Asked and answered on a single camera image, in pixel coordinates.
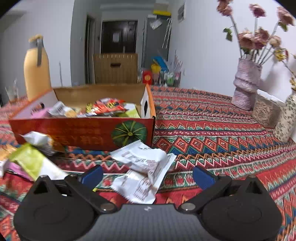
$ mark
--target red box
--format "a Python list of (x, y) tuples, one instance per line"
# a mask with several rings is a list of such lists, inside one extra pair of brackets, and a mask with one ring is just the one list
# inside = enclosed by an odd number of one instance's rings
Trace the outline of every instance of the red box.
[[(62, 101), (66, 106), (85, 107), (102, 98), (123, 99), (135, 103), (141, 118), (40, 118), (30, 119), (31, 110), (39, 103), (45, 108)], [(112, 151), (141, 139), (152, 145), (155, 127), (155, 107), (150, 87), (144, 84), (85, 85), (53, 88), (16, 111), (9, 119), (19, 144), (20, 136), (31, 131), (50, 135), (62, 145), (78, 146), (84, 150)]]
[(143, 83), (152, 85), (152, 72), (150, 70), (143, 71)]

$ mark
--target door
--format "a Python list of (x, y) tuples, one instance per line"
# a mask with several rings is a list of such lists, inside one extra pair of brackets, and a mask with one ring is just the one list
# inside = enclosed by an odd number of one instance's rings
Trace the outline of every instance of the door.
[(160, 19), (162, 24), (153, 30), (150, 26), (150, 23), (154, 22), (155, 20), (155, 18), (146, 18), (145, 23), (146, 30), (143, 43), (142, 67), (147, 69), (150, 68), (155, 56), (161, 55), (161, 57), (163, 57), (166, 61), (168, 60), (169, 45), (168, 48), (166, 48), (167, 39), (163, 48), (162, 46), (169, 18)]
[(85, 83), (94, 84), (94, 45), (95, 45), (95, 20), (90, 16), (86, 18), (85, 31)]
[(110, 21), (102, 25), (101, 53), (135, 53), (138, 21)]

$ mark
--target red tablecloth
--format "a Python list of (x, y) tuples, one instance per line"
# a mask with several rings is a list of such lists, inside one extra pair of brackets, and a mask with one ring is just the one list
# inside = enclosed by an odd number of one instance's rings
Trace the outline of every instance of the red tablecloth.
[[(155, 203), (179, 206), (198, 194), (201, 190), (192, 178), (195, 165), (236, 179), (255, 174), (282, 213), (277, 240), (295, 240), (295, 143), (279, 142), (271, 129), (258, 124), (250, 112), (233, 106), (228, 96), (179, 88), (152, 87), (152, 92), (157, 111), (153, 144), (178, 155), (175, 170), (166, 175)], [(8, 105), (0, 109), (1, 144), (17, 146), (7, 121), (7, 114), (16, 108)], [(106, 175), (97, 186), (98, 194), (118, 206), (127, 202), (110, 185), (128, 167), (113, 161), (107, 152), (68, 147), (68, 154), (52, 161), (69, 173), (102, 165)], [(0, 179), (0, 232), (7, 240), (18, 240), (13, 215), (30, 187), (30, 182), (11, 174)]]

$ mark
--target thermos handle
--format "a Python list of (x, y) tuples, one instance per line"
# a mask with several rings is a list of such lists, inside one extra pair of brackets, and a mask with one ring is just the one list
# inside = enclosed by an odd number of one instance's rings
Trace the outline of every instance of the thermos handle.
[(37, 39), (37, 49), (38, 49), (37, 67), (41, 66), (42, 48), (43, 48), (42, 39)]

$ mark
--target dark brown door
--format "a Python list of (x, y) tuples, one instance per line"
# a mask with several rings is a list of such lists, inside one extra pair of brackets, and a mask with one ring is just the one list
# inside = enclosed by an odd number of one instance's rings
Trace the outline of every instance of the dark brown door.
[(103, 22), (101, 53), (135, 53), (138, 21)]

